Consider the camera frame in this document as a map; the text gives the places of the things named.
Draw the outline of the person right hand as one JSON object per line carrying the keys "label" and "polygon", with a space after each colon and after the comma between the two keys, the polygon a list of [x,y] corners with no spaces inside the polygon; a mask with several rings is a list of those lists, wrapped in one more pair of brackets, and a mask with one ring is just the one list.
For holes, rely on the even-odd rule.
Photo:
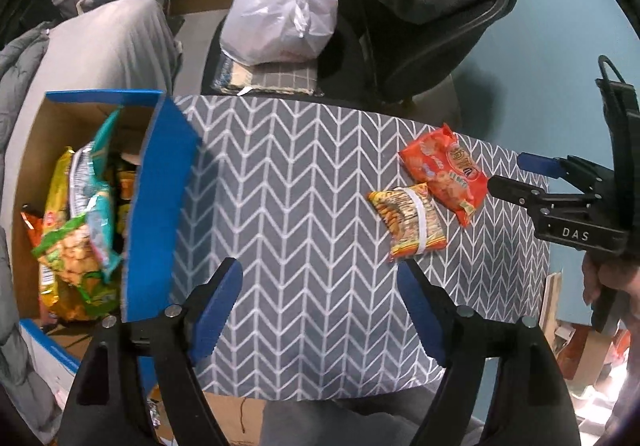
{"label": "person right hand", "polygon": [[604,288],[624,292],[629,295],[629,314],[632,319],[639,319],[639,266],[621,259],[598,264],[586,254],[582,260],[582,276],[584,291],[582,298],[586,304],[599,299]]}

